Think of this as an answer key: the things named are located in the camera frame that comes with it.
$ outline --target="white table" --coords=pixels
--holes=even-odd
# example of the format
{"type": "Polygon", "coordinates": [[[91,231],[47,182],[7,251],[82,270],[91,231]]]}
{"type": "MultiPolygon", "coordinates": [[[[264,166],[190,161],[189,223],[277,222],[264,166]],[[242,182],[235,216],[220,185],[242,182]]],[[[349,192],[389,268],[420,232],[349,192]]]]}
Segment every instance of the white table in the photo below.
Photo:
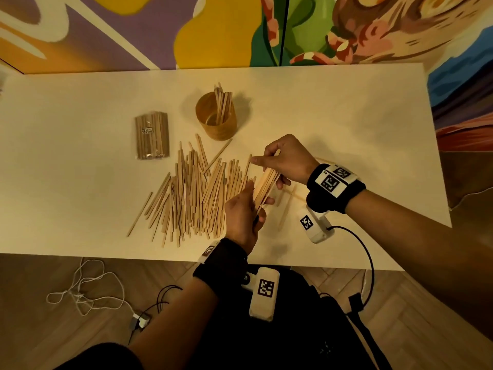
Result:
{"type": "MultiPolygon", "coordinates": [[[[161,248],[143,220],[125,235],[148,193],[174,172],[178,141],[188,151],[198,132],[209,159],[222,146],[195,117],[197,100],[218,81],[233,92],[240,122],[224,160],[243,169],[249,153],[293,133],[374,192],[451,225],[420,64],[15,75],[0,100],[0,252],[196,261],[205,236],[161,248]],[[151,110],[168,113],[171,156],[139,161],[133,117],[151,110]]],[[[369,267],[345,231],[312,244],[296,199],[279,232],[286,202],[268,211],[250,262],[369,267]]],[[[400,269],[347,216],[328,218],[361,236],[375,268],[400,269]]]]}

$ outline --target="wall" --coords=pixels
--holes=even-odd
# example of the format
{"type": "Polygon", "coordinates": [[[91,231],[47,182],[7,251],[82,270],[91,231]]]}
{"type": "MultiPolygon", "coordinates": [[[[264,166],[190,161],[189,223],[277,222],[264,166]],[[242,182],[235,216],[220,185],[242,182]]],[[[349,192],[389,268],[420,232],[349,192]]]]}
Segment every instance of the wall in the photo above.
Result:
{"type": "Polygon", "coordinates": [[[493,186],[493,0],[0,0],[0,58],[23,73],[423,62],[450,205],[493,186]]]}

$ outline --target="wrist strap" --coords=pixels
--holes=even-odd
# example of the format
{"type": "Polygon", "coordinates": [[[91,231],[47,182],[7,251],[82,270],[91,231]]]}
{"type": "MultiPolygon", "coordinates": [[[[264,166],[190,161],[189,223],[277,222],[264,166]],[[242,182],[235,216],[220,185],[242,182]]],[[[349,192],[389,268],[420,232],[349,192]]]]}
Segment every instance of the wrist strap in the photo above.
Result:
{"type": "Polygon", "coordinates": [[[348,202],[366,189],[358,177],[339,165],[320,164],[307,182],[308,206],[317,212],[335,210],[346,213],[348,202]]]}
{"type": "Polygon", "coordinates": [[[193,276],[204,281],[219,298],[240,286],[248,267],[247,254],[242,247],[224,238],[216,246],[210,245],[202,257],[206,259],[193,276]]]}

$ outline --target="hand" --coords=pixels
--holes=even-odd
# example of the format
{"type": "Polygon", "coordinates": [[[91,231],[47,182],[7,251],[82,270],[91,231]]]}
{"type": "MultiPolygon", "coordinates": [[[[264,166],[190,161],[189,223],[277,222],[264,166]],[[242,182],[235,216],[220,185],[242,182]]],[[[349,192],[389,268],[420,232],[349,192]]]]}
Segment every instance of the hand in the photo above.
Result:
{"type": "Polygon", "coordinates": [[[284,184],[291,185],[291,180],[302,184],[308,182],[308,178],[315,168],[320,165],[309,151],[293,135],[288,134],[265,147],[263,156],[251,158],[251,162],[258,166],[273,168],[281,173],[276,186],[282,189],[284,184]]]}
{"type": "MultiPolygon", "coordinates": [[[[274,204],[274,199],[268,197],[266,204],[274,204]]],[[[258,239],[258,231],[263,227],[267,215],[260,209],[258,221],[253,203],[253,180],[237,196],[226,203],[226,238],[234,241],[249,255],[258,239]]]]}

